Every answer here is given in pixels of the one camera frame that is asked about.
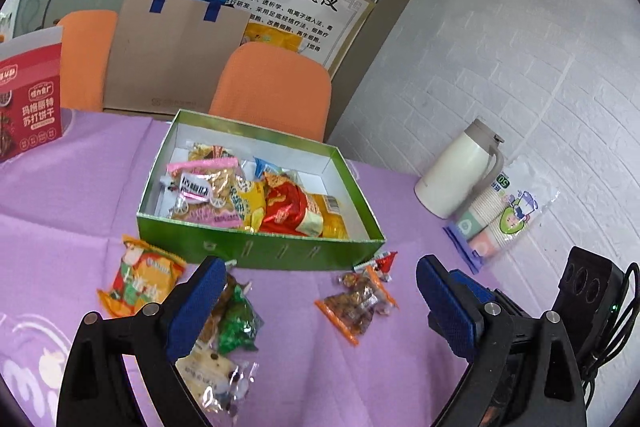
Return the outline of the orange green snack packet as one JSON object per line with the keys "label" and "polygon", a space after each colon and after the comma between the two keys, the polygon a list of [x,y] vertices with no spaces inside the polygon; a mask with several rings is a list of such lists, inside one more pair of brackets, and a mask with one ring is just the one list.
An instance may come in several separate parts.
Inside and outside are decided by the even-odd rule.
{"label": "orange green snack packet", "polygon": [[131,317],[148,303],[162,303],[186,271],[186,262],[142,239],[124,235],[125,252],[108,291],[96,293],[110,317]]}

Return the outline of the clear cookie packet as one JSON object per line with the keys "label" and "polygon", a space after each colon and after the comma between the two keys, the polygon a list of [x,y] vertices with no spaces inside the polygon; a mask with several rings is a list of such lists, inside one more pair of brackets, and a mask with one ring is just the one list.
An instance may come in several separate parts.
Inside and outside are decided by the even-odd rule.
{"label": "clear cookie packet", "polygon": [[175,367],[200,408],[210,418],[229,421],[238,419],[259,369],[256,362],[232,361],[199,341]]}

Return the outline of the dark green snack packet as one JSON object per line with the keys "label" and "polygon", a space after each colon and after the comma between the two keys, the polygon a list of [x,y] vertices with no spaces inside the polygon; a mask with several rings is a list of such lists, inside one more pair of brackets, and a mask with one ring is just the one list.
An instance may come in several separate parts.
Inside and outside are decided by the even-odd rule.
{"label": "dark green snack packet", "polygon": [[217,351],[228,355],[236,349],[257,351],[255,341],[264,325],[246,298],[243,289],[235,286],[228,306],[218,325]]}

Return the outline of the red white triangular packet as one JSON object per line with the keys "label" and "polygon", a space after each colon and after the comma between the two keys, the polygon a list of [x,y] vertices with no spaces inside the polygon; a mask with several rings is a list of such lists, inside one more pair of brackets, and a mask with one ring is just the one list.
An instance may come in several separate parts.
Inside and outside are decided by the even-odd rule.
{"label": "red white triangular packet", "polygon": [[392,279],[390,270],[396,256],[396,251],[379,251],[370,260],[354,265],[352,271],[363,273],[368,268],[371,268],[383,282],[389,282]]}

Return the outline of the clear orange nut packet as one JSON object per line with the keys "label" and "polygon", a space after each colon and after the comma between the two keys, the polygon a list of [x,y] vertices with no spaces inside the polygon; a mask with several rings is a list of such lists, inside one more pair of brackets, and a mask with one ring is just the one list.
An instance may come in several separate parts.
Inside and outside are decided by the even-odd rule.
{"label": "clear orange nut packet", "polygon": [[375,315],[390,314],[398,303],[371,265],[362,272],[342,275],[340,283],[344,291],[316,300],[314,305],[352,346],[358,346]]}

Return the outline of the pink white snack packet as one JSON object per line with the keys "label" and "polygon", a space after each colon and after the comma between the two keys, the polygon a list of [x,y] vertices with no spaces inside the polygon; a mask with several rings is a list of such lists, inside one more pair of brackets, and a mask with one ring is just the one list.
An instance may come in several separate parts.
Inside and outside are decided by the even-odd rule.
{"label": "pink white snack packet", "polygon": [[243,219],[232,200],[239,167],[234,156],[168,164],[168,187],[175,195],[168,217],[209,228],[239,228]]}

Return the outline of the yellow snack packet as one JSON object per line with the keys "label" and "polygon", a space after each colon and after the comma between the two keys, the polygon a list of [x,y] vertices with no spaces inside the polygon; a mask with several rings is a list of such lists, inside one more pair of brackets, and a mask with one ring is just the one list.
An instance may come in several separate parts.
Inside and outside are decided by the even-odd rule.
{"label": "yellow snack packet", "polygon": [[234,208],[247,232],[258,232],[266,213],[265,187],[262,181],[250,181],[238,176],[231,190]]}

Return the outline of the red snack packet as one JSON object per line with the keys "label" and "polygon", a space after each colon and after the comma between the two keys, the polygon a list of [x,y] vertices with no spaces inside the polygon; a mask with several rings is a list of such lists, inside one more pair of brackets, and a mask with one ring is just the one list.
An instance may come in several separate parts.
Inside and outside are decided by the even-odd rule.
{"label": "red snack packet", "polygon": [[284,174],[264,174],[265,217],[259,231],[319,237],[323,217],[318,204]]}

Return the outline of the orange yellow cake packet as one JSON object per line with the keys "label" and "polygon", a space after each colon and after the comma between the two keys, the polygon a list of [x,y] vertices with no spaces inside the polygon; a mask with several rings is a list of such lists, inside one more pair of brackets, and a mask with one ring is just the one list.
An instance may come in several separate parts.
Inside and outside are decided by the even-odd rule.
{"label": "orange yellow cake packet", "polygon": [[348,241],[349,235],[343,218],[340,203],[331,195],[311,194],[323,219],[321,236],[325,239]]}

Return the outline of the clear brown snack packet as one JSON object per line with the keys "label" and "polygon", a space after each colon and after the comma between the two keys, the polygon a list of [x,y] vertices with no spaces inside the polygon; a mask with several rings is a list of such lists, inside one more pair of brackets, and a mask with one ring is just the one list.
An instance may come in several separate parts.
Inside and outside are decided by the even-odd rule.
{"label": "clear brown snack packet", "polygon": [[217,335],[218,325],[226,313],[236,285],[238,285],[238,282],[235,280],[235,277],[228,273],[226,275],[224,289],[222,290],[222,293],[215,303],[212,311],[210,311],[200,335],[198,335],[198,341],[200,343],[210,343]]}

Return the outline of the white thermos jug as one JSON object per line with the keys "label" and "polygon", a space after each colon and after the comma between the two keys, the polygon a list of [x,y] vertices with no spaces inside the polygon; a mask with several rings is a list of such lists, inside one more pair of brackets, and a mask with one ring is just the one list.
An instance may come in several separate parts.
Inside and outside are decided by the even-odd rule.
{"label": "white thermos jug", "polygon": [[476,118],[416,182],[416,198],[436,217],[450,218],[471,195],[480,194],[497,178],[504,164],[503,142]]}

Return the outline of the brown cardboard sheet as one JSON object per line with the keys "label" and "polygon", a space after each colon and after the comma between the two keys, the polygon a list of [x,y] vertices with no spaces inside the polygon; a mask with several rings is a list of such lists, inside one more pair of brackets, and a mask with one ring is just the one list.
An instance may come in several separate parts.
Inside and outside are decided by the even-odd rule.
{"label": "brown cardboard sheet", "polygon": [[207,112],[249,16],[201,0],[124,0],[107,62],[104,107],[169,116],[180,109]]}

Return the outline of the right orange chair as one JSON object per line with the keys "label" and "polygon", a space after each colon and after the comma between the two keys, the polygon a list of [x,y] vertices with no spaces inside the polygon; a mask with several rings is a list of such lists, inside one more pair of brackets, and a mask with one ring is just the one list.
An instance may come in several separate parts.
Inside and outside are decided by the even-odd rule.
{"label": "right orange chair", "polygon": [[330,103],[330,75],[320,64],[248,42],[224,65],[208,113],[321,142]]}

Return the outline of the red cracker box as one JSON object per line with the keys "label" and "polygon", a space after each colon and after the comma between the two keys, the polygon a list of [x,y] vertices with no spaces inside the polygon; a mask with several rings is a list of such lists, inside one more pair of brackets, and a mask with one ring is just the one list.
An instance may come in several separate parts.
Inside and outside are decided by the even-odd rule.
{"label": "red cracker box", "polygon": [[60,26],[1,45],[1,159],[61,138]]}

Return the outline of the left orange chair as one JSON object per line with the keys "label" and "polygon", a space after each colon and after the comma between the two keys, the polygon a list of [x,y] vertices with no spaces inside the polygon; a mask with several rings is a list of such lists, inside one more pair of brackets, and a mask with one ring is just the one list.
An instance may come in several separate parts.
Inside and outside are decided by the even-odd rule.
{"label": "left orange chair", "polygon": [[62,31],[61,106],[102,112],[104,81],[118,15],[82,10],[58,22]]}

